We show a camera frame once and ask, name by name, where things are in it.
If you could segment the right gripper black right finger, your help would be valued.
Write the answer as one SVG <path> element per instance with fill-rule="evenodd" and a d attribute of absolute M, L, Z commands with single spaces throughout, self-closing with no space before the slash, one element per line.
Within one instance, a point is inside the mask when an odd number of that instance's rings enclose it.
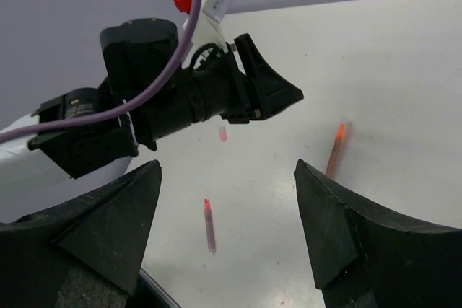
<path fill-rule="evenodd" d="M 303 160 L 297 204 L 327 307 L 459 307 L 461 230 L 400 214 Z"/>

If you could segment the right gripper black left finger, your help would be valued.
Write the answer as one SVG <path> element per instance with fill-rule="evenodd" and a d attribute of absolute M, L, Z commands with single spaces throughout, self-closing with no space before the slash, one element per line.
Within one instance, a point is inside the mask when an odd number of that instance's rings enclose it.
<path fill-rule="evenodd" d="M 160 195 L 156 160 L 107 185 L 1 225 L 3 307 L 124 307 Z"/>

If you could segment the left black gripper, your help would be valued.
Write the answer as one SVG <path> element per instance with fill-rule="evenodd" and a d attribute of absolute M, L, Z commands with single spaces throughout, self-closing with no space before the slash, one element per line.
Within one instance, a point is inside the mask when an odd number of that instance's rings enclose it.
<path fill-rule="evenodd" d="M 174 131 L 215 115 L 231 124 L 266 120 L 303 100 L 302 90 L 268 65 L 249 34 L 235 38 L 235 45 L 246 77 L 232 53 L 208 43 L 173 78 Z"/>

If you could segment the clear red pen cap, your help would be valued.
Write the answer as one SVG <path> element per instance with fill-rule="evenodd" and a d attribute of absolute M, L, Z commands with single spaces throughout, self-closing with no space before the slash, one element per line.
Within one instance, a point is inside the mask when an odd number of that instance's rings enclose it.
<path fill-rule="evenodd" d="M 228 140 L 226 126 L 224 125 L 218 126 L 218 131 L 219 131 L 219 140 L 222 142 L 226 142 Z"/>

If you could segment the red pen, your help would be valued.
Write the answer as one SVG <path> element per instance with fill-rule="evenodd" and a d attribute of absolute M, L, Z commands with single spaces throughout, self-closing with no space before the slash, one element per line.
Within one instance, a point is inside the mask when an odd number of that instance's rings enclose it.
<path fill-rule="evenodd" d="M 213 217 L 212 217 L 212 207 L 210 204 L 209 199 L 204 199 L 204 218 L 205 218 L 205 225 L 206 225 L 206 237 L 207 237 L 207 245 L 210 253 L 214 254 L 216 252 L 216 240 L 214 234 L 214 224 L 213 224 Z"/>

